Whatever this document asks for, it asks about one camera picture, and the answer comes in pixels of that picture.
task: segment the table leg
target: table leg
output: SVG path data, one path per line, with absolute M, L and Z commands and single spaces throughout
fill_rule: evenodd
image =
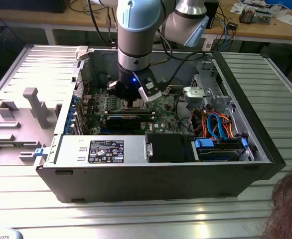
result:
M 49 45 L 57 45 L 57 40 L 54 36 L 53 29 L 51 27 L 44 28 L 45 35 Z
M 215 39 L 216 39 L 215 34 L 206 35 L 204 45 L 202 46 L 202 50 L 203 51 L 210 51 L 210 49 L 212 47 L 212 43 L 214 42 Z

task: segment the warning label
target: warning label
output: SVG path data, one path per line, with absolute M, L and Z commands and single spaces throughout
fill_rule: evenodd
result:
M 89 163 L 124 163 L 123 140 L 91 141 Z

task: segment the blue latch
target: blue latch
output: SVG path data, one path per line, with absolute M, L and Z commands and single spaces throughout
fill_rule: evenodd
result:
M 215 147 L 214 142 L 209 138 L 198 138 L 195 140 L 195 147 L 196 148 L 212 148 Z
M 43 148 L 37 148 L 35 150 L 35 152 L 34 152 L 34 156 L 35 157 L 37 157 L 37 156 L 43 156 L 44 155 L 43 152 L 44 152 L 44 149 Z
M 245 138 L 241 139 L 242 145 L 246 148 L 248 147 L 248 142 Z
M 201 147 L 199 139 L 195 140 L 195 147 L 196 148 L 200 148 Z

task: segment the metal workbench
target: metal workbench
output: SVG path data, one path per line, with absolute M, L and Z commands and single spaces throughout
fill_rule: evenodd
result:
M 77 66 L 75 50 L 25 48 L 0 82 L 0 102 L 21 95 L 27 86 L 34 87 L 34 81 L 39 92 L 51 92 L 39 94 L 41 101 L 59 102 L 63 79 L 72 77 Z M 63 204 L 32 163 L 0 166 L 0 225 L 18 229 L 25 239 L 258 236 L 269 214 L 273 185 L 292 169 L 292 85 L 270 59 L 258 54 L 223 56 L 287 163 L 275 177 L 254 183 L 237 198 Z M 69 69 L 68 73 L 60 74 L 62 68 Z M 45 80 L 39 80 L 40 72 Z M 27 104 L 22 98 L 20 103 Z

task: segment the wooden table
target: wooden table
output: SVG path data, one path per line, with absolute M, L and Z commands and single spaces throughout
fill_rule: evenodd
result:
M 239 23 L 239 15 L 229 13 L 231 5 L 236 3 L 236 0 L 222 0 L 221 7 L 228 17 L 229 21 L 238 24 L 238 29 L 234 37 L 235 40 L 244 41 L 258 41 L 258 42 L 276 42 L 292 44 L 292 26 L 283 23 L 273 18 L 270 24 L 257 24 L 250 25 Z M 72 7 L 77 10 L 83 10 L 86 6 L 86 0 L 79 0 L 75 2 Z M 102 6 L 93 5 L 93 9 L 99 9 Z M 96 11 L 94 16 L 99 26 L 100 31 L 108 31 L 106 25 L 107 11 L 103 9 Z M 64 30 L 82 30 L 82 31 L 95 31 L 92 20 L 88 14 L 76 12 L 69 7 L 63 14 L 49 13 L 49 12 L 31 12 L 31 11 L 16 11 L 16 10 L 0 10 L 0 17 L 9 26 L 18 27 L 32 27 L 44 29 L 48 43 L 50 45 L 57 45 L 54 37 L 54 29 Z M 212 40 L 219 38 L 223 33 L 218 21 L 215 21 L 212 29 L 206 29 L 203 38 L 206 38 L 204 48 L 211 43 Z

